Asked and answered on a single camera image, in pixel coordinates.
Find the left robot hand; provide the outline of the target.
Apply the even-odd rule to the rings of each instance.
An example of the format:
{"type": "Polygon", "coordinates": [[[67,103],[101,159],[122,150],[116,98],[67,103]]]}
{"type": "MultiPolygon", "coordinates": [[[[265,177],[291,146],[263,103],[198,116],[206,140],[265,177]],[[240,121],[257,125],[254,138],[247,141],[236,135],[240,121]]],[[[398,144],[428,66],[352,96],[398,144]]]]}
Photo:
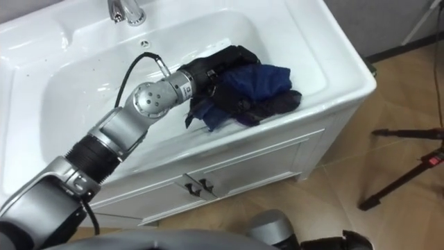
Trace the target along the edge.
{"type": "Polygon", "coordinates": [[[189,114],[196,116],[206,105],[221,104],[225,111],[243,111],[248,97],[226,83],[223,77],[250,65],[260,65],[261,60],[243,46],[230,45],[210,56],[197,58],[178,68],[188,76],[195,87],[189,114]]]}

